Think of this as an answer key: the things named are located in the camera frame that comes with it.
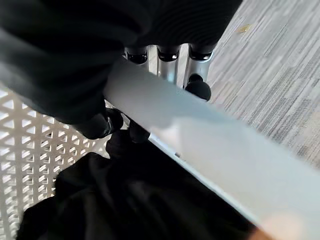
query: black cloth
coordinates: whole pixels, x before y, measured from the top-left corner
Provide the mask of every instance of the black cloth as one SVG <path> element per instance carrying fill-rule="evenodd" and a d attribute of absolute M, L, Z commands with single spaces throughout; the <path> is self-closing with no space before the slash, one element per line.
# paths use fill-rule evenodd
<path fill-rule="evenodd" d="M 0 0 L 0 81 L 36 111 L 83 123 L 102 111 L 124 47 L 213 45 L 241 2 Z"/>
<path fill-rule="evenodd" d="M 126 130 L 56 178 L 17 240 L 246 240 L 254 226 L 150 142 Z"/>

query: white perforated panel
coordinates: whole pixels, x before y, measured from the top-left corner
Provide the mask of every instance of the white perforated panel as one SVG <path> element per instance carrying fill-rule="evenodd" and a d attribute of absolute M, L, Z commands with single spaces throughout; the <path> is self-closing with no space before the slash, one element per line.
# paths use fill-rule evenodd
<path fill-rule="evenodd" d="M 0 88 L 0 240 L 15 236 L 23 210 L 53 194 L 57 173 L 87 152 L 106 155 L 105 142 L 84 138 Z"/>

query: floor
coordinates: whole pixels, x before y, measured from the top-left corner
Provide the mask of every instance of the floor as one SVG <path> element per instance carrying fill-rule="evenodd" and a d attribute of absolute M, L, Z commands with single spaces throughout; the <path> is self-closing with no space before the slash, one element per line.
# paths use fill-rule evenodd
<path fill-rule="evenodd" d="M 320 1 L 244 0 L 210 66 L 211 103 L 320 168 Z M 247 31 L 240 32 L 243 26 Z M 187 48 L 182 47 L 179 80 Z M 151 50 L 151 70 L 155 52 Z"/>

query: striped carpet floor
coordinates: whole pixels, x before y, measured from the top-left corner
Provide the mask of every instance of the striped carpet floor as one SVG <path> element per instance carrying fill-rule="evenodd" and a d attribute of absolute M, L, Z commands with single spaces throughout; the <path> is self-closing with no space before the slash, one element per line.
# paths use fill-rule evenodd
<path fill-rule="evenodd" d="M 245 0 L 210 66 L 211 103 L 320 168 L 320 1 Z M 250 25 L 239 33 L 239 28 Z M 182 47 L 179 80 L 186 65 Z M 155 71 L 155 50 L 151 71 Z"/>

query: black sleeve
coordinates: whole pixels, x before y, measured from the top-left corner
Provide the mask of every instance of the black sleeve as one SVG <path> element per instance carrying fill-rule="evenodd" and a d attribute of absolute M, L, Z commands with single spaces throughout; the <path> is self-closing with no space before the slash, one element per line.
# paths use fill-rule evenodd
<path fill-rule="evenodd" d="M 40 113 L 86 121 L 112 63 L 149 31 L 160 1 L 0 0 L 0 81 Z"/>

